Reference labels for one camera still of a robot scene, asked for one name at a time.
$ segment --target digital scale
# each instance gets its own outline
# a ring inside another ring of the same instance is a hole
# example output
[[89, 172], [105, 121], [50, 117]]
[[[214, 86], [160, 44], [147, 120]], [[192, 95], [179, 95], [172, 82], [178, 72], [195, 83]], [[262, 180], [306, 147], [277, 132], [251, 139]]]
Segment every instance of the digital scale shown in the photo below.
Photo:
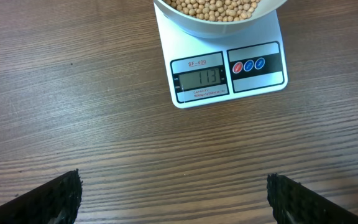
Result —
[[282, 90], [288, 83], [276, 11], [229, 37], [182, 31], [156, 6], [173, 104], [190, 108]]

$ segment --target bowl of beans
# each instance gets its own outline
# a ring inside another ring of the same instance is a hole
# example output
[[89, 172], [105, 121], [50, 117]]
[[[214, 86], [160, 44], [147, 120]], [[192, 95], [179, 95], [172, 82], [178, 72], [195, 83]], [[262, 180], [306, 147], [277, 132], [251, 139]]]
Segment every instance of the bowl of beans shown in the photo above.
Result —
[[154, 3], [186, 33], [202, 38], [220, 38], [247, 28], [286, 1], [154, 0]]

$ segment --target bowl rim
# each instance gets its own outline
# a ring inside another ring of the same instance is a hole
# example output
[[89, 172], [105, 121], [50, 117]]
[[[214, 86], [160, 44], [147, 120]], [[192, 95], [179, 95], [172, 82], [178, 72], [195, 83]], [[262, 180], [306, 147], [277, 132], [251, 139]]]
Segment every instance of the bowl rim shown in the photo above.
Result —
[[[188, 18], [188, 19], [191, 19], [193, 21], [196, 21], [196, 22], [200, 22], [200, 23], [204, 23], [204, 24], [211, 24], [211, 25], [218, 25], [218, 26], [226, 26], [226, 25], [229, 25], [229, 24], [241, 24], [241, 23], [245, 23], [245, 22], [250, 22], [250, 21], [253, 21], [253, 20], [256, 20], [258, 18], [261, 18], [262, 16], [265, 16], [269, 13], [271, 13], [272, 11], [269, 11], [269, 12], [265, 12], [257, 17], [251, 17], [250, 19], [244, 19], [243, 21], [232, 21], [232, 22], [213, 22], [213, 21], [205, 21], [205, 20], [202, 20], [202, 19], [197, 19], [197, 18], [193, 18], [189, 15], [186, 15], [184, 13], [181, 13], [179, 12], [178, 10], [172, 8], [171, 6], [169, 6], [167, 3], [164, 2], [164, 0], [154, 0], [154, 1], [158, 1], [160, 2], [161, 4], [165, 5], [167, 8], [169, 8], [169, 10], [173, 11], [174, 13], [180, 15], [180, 16], [184, 16], [185, 18]], [[279, 8], [280, 6], [282, 6], [287, 0], [284, 0], [281, 4], [277, 5], [277, 7], [274, 9], [276, 10], [277, 8]]]

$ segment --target wooden table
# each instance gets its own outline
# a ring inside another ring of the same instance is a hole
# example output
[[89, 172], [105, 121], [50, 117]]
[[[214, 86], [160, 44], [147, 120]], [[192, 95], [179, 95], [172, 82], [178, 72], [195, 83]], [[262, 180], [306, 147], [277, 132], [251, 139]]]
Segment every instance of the wooden table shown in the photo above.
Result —
[[273, 223], [278, 172], [358, 214], [358, 1], [278, 15], [285, 90], [179, 110], [151, 1], [0, 0], [0, 204], [79, 168], [77, 223]]

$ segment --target white bowl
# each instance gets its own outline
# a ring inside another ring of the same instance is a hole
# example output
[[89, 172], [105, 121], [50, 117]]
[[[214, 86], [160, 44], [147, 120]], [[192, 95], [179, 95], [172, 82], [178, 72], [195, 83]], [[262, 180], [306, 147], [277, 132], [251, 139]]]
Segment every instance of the white bowl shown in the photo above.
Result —
[[163, 0], [154, 0], [158, 8], [186, 33], [203, 38], [219, 38], [235, 34], [262, 16], [276, 10], [287, 0], [261, 0], [250, 19], [237, 22], [211, 22], [187, 16], [166, 4]]

